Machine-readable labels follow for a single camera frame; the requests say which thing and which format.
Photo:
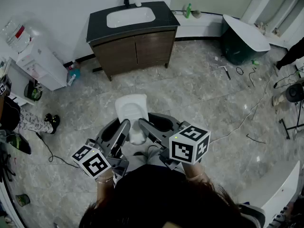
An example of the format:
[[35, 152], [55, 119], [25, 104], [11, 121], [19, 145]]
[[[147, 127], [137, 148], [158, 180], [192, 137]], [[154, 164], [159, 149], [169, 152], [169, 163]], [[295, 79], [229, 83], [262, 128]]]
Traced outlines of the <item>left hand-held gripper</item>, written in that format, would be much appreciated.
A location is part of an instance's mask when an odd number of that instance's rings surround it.
[[[71, 159], [80, 170], [90, 178], [97, 178], [107, 170], [124, 176], [129, 166], [129, 161], [122, 154], [123, 146], [131, 123], [128, 119], [122, 122], [118, 118], [113, 119], [101, 131], [102, 143], [93, 139], [87, 139], [86, 143], [72, 154]], [[113, 137], [113, 144], [108, 141]]]

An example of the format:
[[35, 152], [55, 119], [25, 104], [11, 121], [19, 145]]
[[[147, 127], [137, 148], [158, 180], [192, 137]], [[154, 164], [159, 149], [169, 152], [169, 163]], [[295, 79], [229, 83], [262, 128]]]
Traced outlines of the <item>green cup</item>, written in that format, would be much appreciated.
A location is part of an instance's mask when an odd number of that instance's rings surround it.
[[15, 196], [17, 203], [21, 206], [24, 207], [28, 204], [30, 204], [30, 198], [27, 194], [20, 194]]

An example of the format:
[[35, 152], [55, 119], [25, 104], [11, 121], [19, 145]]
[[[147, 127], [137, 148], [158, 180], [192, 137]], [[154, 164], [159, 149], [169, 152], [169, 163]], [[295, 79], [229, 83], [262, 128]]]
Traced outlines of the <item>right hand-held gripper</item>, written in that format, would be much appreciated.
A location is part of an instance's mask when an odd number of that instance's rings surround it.
[[169, 147], [160, 154], [160, 160], [175, 169], [180, 163], [194, 165], [206, 154], [209, 147], [211, 131], [179, 121], [166, 114], [148, 113], [149, 121], [140, 118], [139, 127], [153, 142], [166, 147], [168, 131], [174, 131], [169, 137]]

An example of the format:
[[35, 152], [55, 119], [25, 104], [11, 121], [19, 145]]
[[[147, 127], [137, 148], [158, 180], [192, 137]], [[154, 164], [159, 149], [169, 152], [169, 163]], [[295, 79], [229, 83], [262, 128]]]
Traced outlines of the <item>white shelf unit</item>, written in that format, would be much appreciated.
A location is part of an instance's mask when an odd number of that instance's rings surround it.
[[29, 82], [34, 82], [34, 78], [22, 70], [16, 62], [9, 57], [5, 59], [0, 57], [0, 79], [7, 75], [11, 80], [11, 93], [9, 98], [12, 99], [19, 106], [24, 104], [34, 105], [35, 102], [24, 95], [26, 86]]

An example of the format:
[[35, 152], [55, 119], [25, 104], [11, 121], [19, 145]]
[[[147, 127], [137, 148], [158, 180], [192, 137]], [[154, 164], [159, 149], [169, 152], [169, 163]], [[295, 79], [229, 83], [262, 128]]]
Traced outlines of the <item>black round fan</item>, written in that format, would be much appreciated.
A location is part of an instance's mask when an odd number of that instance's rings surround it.
[[301, 83], [295, 83], [289, 86], [285, 91], [287, 101], [297, 103], [304, 100], [304, 88]]

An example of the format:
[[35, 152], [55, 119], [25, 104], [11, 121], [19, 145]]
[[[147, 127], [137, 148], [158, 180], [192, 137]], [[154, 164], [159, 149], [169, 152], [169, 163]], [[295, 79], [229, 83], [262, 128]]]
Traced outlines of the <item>clear water jug red label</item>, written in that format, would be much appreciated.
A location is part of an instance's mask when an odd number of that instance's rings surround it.
[[0, 38], [16, 53], [20, 54], [35, 41], [45, 41], [42, 31], [16, 16], [0, 27]]

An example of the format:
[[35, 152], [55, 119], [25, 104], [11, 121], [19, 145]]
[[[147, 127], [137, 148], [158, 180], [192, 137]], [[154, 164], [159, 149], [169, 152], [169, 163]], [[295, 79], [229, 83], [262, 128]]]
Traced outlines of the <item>white sink basin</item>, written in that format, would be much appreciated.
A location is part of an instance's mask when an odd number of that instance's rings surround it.
[[136, 7], [109, 13], [106, 16], [106, 24], [109, 28], [118, 28], [128, 25], [148, 23], [156, 19], [152, 9], [148, 7]]

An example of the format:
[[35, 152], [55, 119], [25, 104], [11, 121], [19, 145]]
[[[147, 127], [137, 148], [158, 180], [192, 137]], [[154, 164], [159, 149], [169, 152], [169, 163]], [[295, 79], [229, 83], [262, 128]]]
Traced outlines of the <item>dark green white-rimmed tub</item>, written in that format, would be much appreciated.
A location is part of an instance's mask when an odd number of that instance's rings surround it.
[[222, 54], [234, 65], [259, 58], [271, 49], [257, 28], [226, 14], [222, 16], [220, 46]]

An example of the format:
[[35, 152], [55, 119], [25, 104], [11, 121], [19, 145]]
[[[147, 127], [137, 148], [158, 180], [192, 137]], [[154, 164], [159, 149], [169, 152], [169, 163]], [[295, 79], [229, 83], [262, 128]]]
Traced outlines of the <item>black holder with green bottle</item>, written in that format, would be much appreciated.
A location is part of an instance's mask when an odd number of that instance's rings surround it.
[[42, 97], [42, 91], [34, 87], [34, 83], [29, 81], [24, 89], [24, 96], [33, 101], [39, 101]]

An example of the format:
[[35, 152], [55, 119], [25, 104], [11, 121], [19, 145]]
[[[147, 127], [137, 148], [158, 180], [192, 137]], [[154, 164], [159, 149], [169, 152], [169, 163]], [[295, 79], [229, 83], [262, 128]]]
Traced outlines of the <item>white curved counter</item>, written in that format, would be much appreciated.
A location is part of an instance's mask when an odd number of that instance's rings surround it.
[[263, 228], [273, 228], [277, 215], [296, 194], [299, 172], [299, 161], [278, 162], [262, 178], [240, 192], [237, 201], [262, 209], [265, 214]]

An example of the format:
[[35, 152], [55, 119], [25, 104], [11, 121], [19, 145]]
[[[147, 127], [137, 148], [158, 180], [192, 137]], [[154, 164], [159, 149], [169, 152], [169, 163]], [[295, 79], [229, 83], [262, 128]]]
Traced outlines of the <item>beige shoe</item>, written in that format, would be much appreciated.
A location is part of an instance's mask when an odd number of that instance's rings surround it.
[[278, 106], [280, 103], [284, 102], [286, 100], [286, 97], [284, 94], [278, 94], [272, 96], [272, 106]]

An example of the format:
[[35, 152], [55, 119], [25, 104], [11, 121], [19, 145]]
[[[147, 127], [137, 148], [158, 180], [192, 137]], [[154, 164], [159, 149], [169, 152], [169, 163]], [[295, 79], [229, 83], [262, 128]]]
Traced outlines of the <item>black tripod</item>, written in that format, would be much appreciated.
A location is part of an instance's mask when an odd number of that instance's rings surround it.
[[0, 150], [0, 182], [3, 182], [5, 176], [9, 182], [12, 182], [11, 176], [16, 176], [16, 174], [9, 168], [9, 160], [11, 155], [3, 150]]

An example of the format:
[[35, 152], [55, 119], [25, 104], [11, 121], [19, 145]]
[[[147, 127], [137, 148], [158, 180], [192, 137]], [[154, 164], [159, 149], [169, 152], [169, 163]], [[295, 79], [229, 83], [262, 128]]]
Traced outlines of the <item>white water dispenser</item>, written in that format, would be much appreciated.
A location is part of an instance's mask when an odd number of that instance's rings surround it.
[[40, 41], [33, 41], [18, 55], [17, 65], [50, 91], [67, 86], [67, 69]]

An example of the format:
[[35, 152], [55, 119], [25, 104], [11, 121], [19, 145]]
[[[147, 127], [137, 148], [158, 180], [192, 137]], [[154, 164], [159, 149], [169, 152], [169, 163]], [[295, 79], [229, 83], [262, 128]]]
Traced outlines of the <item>person's grey trousers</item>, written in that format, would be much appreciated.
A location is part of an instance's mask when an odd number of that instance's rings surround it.
[[165, 173], [165, 174], [181, 174], [185, 176], [184, 169], [181, 165], [178, 165], [173, 170], [168, 168], [161, 160], [160, 154], [162, 150], [155, 145], [148, 148], [147, 153], [143, 153], [144, 156], [129, 156], [127, 160], [129, 161], [129, 166], [127, 168], [126, 174], [131, 173], [137, 169], [140, 169], [144, 174], [148, 173]]

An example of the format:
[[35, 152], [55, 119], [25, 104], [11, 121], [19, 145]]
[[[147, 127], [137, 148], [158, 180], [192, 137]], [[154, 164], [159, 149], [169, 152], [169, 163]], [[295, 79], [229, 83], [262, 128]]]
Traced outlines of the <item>person's black top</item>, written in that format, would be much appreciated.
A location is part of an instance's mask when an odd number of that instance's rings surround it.
[[114, 190], [115, 228], [241, 228], [231, 198], [210, 182], [190, 181], [178, 171], [144, 165], [118, 181]]

